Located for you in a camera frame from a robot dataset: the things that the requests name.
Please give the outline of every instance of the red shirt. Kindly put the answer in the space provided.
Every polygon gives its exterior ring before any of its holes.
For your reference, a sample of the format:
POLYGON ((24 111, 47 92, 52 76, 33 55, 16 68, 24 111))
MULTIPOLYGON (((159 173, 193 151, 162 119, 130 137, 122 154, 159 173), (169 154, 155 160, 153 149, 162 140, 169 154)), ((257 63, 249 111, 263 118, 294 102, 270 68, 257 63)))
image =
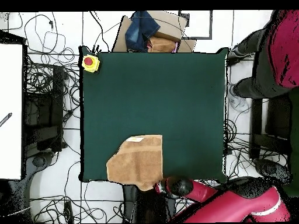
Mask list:
POLYGON ((268 55, 276 83, 294 88, 299 86, 299 10, 283 13, 270 31, 268 55))

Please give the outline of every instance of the brown cardboard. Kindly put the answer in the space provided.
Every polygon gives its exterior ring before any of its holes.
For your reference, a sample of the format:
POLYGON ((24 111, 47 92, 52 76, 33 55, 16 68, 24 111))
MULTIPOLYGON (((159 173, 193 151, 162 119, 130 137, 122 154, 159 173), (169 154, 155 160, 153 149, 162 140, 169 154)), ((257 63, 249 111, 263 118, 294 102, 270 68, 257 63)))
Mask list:
POLYGON ((161 10, 148 10, 147 12, 157 24, 160 25, 155 37, 172 40, 174 42, 180 41, 187 24, 185 18, 161 10))
POLYGON ((116 37, 115 45, 112 49, 114 53, 121 53, 127 51, 126 38, 124 35, 126 34, 126 31, 128 30, 128 27, 130 27, 131 24, 132 21, 127 16, 124 16, 123 20, 120 23, 119 33, 116 37))
MULTIPOLYGON (((178 19, 177 15, 167 13, 161 10, 148 10, 148 13, 160 25, 160 29, 155 34, 155 37, 172 40, 174 42, 180 42, 182 33, 179 27, 181 27, 182 30, 185 29, 187 23, 186 19, 182 17, 178 19)), ((120 23, 119 33, 117 35, 115 45, 112 49, 114 53, 121 53, 127 51, 125 34, 131 24, 132 21, 127 16, 123 16, 123 20, 120 23)), ((186 40, 186 41, 193 51, 196 41, 195 40, 186 40)), ((190 48, 188 47, 186 42, 184 42, 184 40, 182 40, 180 43, 181 45, 178 49, 179 53, 191 52, 190 48)))
POLYGON ((192 53, 196 44, 196 40, 181 40, 177 53, 192 53))

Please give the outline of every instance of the green table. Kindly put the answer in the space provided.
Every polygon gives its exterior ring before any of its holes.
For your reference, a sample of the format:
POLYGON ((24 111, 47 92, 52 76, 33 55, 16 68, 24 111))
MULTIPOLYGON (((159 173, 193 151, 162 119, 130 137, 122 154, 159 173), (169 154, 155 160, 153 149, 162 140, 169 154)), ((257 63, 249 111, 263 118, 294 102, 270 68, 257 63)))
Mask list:
MULTIPOLYGON (((91 54, 80 47, 80 59, 91 54)), ((225 181, 222 173, 225 56, 99 53, 81 70, 81 178, 107 180, 106 162, 130 136, 163 136, 163 174, 225 181)))

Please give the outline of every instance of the white whiteboard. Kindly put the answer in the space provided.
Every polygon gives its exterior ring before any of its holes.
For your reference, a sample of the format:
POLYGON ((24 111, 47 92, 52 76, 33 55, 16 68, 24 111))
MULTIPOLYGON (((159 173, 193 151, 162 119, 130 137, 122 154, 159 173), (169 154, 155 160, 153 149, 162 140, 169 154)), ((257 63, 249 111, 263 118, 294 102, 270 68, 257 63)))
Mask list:
POLYGON ((0 179, 21 177, 22 45, 0 44, 0 179))
POLYGON ((182 10, 189 13, 189 27, 185 27, 186 37, 209 37, 210 35, 210 11, 209 10, 182 10))

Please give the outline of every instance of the person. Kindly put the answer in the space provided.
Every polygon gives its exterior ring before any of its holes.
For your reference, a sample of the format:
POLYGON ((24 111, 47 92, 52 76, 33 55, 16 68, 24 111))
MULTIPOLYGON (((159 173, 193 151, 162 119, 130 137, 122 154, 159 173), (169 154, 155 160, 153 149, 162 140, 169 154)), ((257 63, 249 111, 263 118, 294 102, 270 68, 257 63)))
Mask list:
POLYGON ((272 98, 299 86, 299 10, 274 10, 264 29, 231 49, 228 65, 251 53, 256 53, 252 76, 228 85, 230 105, 240 113, 249 111, 246 98, 272 98))

